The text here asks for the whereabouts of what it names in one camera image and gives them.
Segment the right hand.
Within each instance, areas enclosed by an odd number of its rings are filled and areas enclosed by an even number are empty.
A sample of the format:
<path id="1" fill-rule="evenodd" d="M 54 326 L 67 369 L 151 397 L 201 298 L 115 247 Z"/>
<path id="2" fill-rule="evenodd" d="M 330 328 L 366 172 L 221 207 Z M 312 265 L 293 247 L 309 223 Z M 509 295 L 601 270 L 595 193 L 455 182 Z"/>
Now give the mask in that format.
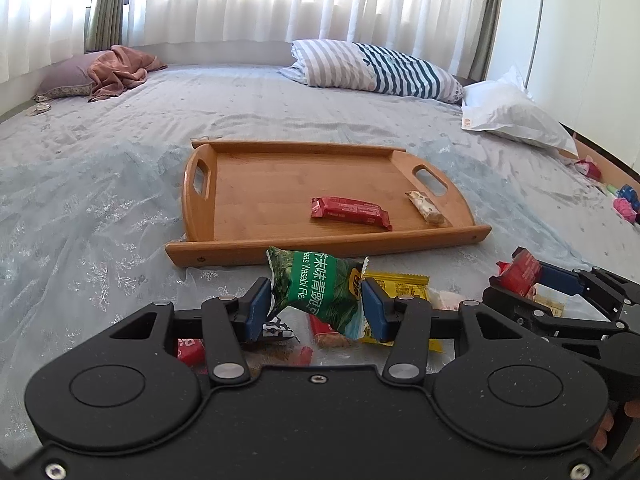
<path id="1" fill-rule="evenodd" d="M 628 401 L 624 405 L 625 415 L 636 419 L 640 417 L 640 400 Z M 607 410 L 600 422 L 600 426 L 596 435 L 592 440 L 592 446 L 598 451 L 602 451 L 608 443 L 608 433 L 614 426 L 614 416 L 610 410 Z"/>

